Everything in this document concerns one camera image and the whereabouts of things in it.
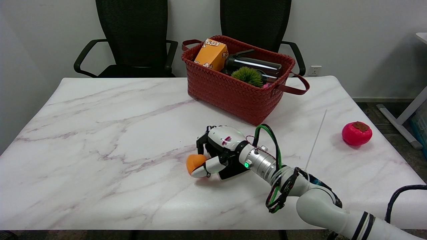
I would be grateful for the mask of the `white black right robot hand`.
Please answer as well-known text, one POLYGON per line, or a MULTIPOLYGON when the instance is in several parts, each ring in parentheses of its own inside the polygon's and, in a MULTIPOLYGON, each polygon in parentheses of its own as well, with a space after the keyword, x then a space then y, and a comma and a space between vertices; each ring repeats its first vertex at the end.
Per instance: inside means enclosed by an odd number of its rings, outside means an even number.
POLYGON ((197 138, 197 154, 188 156, 187 171, 196 179, 218 174, 221 180, 244 173, 248 169, 239 162, 239 157, 248 144, 244 134, 233 127, 209 129, 197 138))

